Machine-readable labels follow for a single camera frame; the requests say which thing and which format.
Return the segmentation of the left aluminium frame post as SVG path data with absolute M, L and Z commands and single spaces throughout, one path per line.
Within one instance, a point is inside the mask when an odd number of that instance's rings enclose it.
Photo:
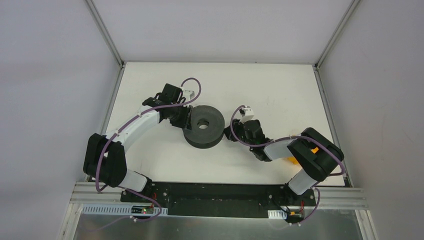
M 125 61 L 121 57 L 116 44 L 114 43 L 111 34 L 109 33 L 105 22 L 93 0 L 84 0 L 84 3 L 87 6 L 88 11 L 90 12 L 94 23 L 96 24 L 105 44 L 107 45 L 110 53 L 112 54 L 114 60 L 120 68 L 124 67 Z

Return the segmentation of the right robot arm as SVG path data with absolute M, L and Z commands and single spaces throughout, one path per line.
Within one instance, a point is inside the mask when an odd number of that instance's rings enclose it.
M 299 135 L 273 140 L 265 136 L 259 120 L 233 119 L 223 133 L 228 140 L 248 146 L 260 161 L 293 157 L 298 162 L 301 170 L 290 179 L 283 192 L 284 200 L 290 205 L 302 201 L 304 193 L 315 184 L 334 176 L 336 167 L 340 167 L 341 174 L 346 171 L 342 150 L 312 127 Z

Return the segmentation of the aluminium frame post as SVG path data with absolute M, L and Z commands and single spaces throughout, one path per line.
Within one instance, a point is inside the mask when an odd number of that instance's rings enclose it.
M 332 51 L 332 49 L 336 45 L 338 39 L 342 35 L 344 28 L 348 24 L 349 20 L 351 19 L 351 17 L 355 13 L 356 9 L 358 8 L 358 6 L 360 5 L 361 2 L 362 2 L 361 0 L 351 0 L 350 1 L 345 13 L 343 14 L 341 20 L 337 24 L 333 34 L 331 35 L 331 37 L 330 37 L 329 41 L 327 42 L 324 50 L 322 51 L 321 55 L 319 56 L 318 60 L 316 61 L 315 65 L 314 65 L 315 69 L 317 71 L 324 64 L 324 62 L 327 59 L 327 57 L 329 56 L 330 52 Z
M 96 24 L 105 44 L 107 45 L 110 53 L 112 54 L 114 60 L 120 68 L 124 67 L 125 61 L 121 57 L 116 44 L 114 43 L 111 34 L 109 33 L 105 22 L 93 0 L 84 0 L 84 3 L 87 6 L 88 11 L 90 12 L 94 23 Z

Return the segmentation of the dark grey perforated spool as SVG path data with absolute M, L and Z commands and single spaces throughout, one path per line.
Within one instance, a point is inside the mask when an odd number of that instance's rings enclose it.
M 198 149 L 216 146 L 224 136 L 225 119 L 213 106 L 198 105 L 191 111 L 191 130 L 183 129 L 185 140 Z

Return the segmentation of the right aluminium frame post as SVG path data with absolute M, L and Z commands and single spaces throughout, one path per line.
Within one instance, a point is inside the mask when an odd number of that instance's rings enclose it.
M 358 8 L 358 6 L 360 5 L 361 2 L 362 2 L 361 0 L 351 0 L 350 1 L 345 13 L 343 14 L 341 20 L 337 24 L 333 34 L 331 35 L 331 37 L 330 37 L 329 41 L 327 42 L 324 50 L 322 51 L 321 55 L 319 56 L 318 60 L 316 61 L 315 65 L 314 65 L 315 69 L 317 71 L 324 64 L 324 62 L 327 59 L 327 57 L 329 56 L 330 52 L 332 51 L 332 49 L 336 45 L 338 39 L 342 35 L 344 28 L 348 24 L 349 20 L 351 19 L 351 17 L 355 13 L 356 9 Z

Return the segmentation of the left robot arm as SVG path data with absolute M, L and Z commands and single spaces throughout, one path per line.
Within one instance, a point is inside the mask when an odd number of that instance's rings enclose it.
M 150 179 L 128 168 L 126 153 L 143 134 L 163 120 L 169 120 L 176 128 L 191 129 L 193 107 L 190 104 L 199 95 L 167 83 L 161 92 L 144 100 L 122 125 L 107 134 L 94 133 L 89 137 L 83 172 L 109 187 L 133 190 L 140 202 L 149 201 L 153 195 L 153 189 L 147 185 Z

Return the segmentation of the yellow plastic bin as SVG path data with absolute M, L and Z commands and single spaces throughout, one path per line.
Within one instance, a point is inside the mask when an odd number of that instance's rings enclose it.
M 315 147 L 313 149 L 310 149 L 310 151 L 313 154 L 316 154 L 318 152 L 318 150 L 319 150 L 318 147 Z M 286 157 L 285 159 L 287 161 L 289 161 L 290 163 L 292 163 L 293 165 L 299 166 L 300 165 L 299 159 L 304 159 L 304 158 L 305 158 L 304 156 L 300 156 L 299 155 L 298 157 L 296 157 L 296 156 L 289 156 L 289 157 Z

